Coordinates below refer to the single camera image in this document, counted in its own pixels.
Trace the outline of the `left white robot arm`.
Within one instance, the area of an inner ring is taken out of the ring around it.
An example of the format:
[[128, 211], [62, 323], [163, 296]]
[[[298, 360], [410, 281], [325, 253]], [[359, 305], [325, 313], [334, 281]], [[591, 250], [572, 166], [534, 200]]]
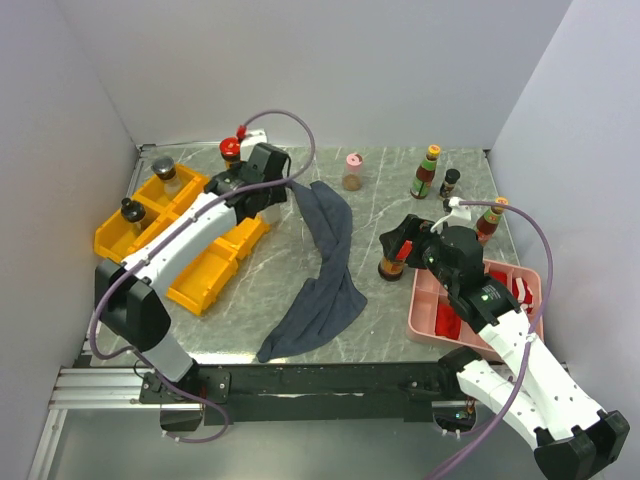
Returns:
[[193, 399], [200, 388], [192, 371], [195, 361], [171, 334], [161, 296], [214, 240], [287, 199], [284, 174], [290, 165], [284, 150], [258, 143], [246, 161], [214, 175], [186, 211], [146, 246], [120, 263], [104, 260], [95, 271], [93, 354], [108, 357], [96, 345], [101, 322], [165, 378], [164, 389], [173, 399]]

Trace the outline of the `yellow-green lid spice shaker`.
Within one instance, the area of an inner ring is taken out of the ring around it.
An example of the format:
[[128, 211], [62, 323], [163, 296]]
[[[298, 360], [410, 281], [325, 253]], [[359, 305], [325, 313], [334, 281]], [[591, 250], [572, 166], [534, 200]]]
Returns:
[[268, 206], [259, 213], [261, 220], [267, 225], [278, 223], [282, 218], [281, 204], [276, 203]]

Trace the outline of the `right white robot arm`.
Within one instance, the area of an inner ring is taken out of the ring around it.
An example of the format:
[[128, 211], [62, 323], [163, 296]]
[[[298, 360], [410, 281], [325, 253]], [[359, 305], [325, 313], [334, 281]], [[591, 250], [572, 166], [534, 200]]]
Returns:
[[532, 448], [548, 479], [590, 479], [619, 457], [630, 425], [605, 411], [556, 360], [509, 289], [485, 270], [473, 229], [445, 226], [409, 214], [380, 235], [386, 261], [429, 271], [449, 305], [515, 374], [508, 382], [470, 347], [442, 357], [440, 391], [464, 394], [490, 407]]

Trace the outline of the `black cap salt grinder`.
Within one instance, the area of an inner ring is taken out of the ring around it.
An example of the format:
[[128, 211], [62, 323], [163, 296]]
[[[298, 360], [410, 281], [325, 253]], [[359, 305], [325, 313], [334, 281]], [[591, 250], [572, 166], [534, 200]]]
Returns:
[[146, 210], [139, 201], [130, 197], [123, 198], [121, 200], [120, 214], [137, 235], [140, 235], [146, 229]]

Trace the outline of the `red lid sauce jar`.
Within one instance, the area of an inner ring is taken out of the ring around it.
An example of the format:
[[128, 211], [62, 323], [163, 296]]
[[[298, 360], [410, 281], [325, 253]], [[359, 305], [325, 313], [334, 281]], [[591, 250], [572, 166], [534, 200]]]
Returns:
[[227, 137], [219, 144], [219, 152], [224, 160], [225, 167], [231, 169], [233, 165], [241, 161], [241, 142], [235, 137]]
[[399, 280], [405, 268], [406, 256], [400, 255], [394, 258], [382, 256], [378, 264], [378, 273], [386, 281], [393, 282]]

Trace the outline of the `black lid spice jar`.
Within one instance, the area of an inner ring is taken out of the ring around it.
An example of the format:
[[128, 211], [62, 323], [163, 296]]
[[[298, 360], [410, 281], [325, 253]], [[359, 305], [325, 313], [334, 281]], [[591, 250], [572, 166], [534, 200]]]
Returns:
[[166, 196], [173, 199], [183, 187], [173, 158], [170, 156], [158, 157], [153, 161], [151, 168], [155, 176], [162, 182]]

